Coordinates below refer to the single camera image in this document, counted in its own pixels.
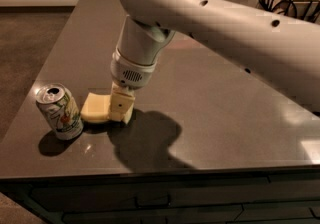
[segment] table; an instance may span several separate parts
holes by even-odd
[[[128,126],[54,137],[35,93],[109,94],[124,18],[118,0],[79,1],[1,141],[0,191],[57,224],[318,223],[319,118],[179,33]]]

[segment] gray tabletop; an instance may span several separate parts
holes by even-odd
[[[57,140],[35,92],[64,84],[79,108],[108,94],[109,64],[125,14],[118,0],[80,0],[0,143],[0,179],[216,172],[320,161],[320,122],[308,111],[187,36],[177,34],[130,124],[86,125]]]

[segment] can lid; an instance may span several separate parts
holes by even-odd
[[[47,84],[40,88],[36,100],[41,104],[50,104],[59,101],[65,94],[62,84]]]

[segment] aluminum can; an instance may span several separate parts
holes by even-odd
[[[48,84],[36,95],[36,105],[60,140],[81,134],[83,123],[71,92],[62,84]]]

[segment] can label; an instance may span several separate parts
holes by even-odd
[[[70,140],[81,134],[83,123],[71,92],[60,84],[42,87],[37,93],[37,106],[57,138]]]

